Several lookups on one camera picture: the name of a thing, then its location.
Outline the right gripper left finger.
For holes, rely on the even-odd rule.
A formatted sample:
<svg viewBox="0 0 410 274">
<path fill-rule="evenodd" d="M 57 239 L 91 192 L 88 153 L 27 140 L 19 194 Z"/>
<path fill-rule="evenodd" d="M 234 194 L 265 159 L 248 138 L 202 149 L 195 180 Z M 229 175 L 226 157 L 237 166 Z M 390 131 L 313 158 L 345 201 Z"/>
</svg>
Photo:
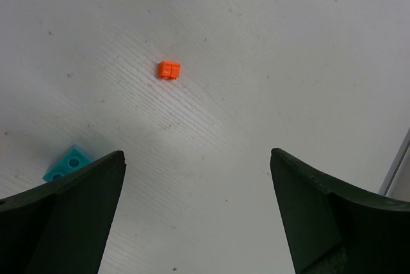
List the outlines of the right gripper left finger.
<svg viewBox="0 0 410 274">
<path fill-rule="evenodd" d="M 125 173 L 117 150 L 1 199 L 1 273 L 98 273 Z"/>
</svg>

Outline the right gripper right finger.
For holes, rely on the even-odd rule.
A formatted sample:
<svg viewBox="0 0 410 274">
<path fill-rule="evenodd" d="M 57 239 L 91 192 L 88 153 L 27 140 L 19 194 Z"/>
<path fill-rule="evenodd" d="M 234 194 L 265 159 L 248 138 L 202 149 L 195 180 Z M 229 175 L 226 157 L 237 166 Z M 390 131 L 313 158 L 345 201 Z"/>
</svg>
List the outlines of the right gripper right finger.
<svg viewBox="0 0 410 274">
<path fill-rule="evenodd" d="M 358 188 L 279 148 L 270 169 L 296 273 L 409 273 L 409 202 Z"/>
</svg>

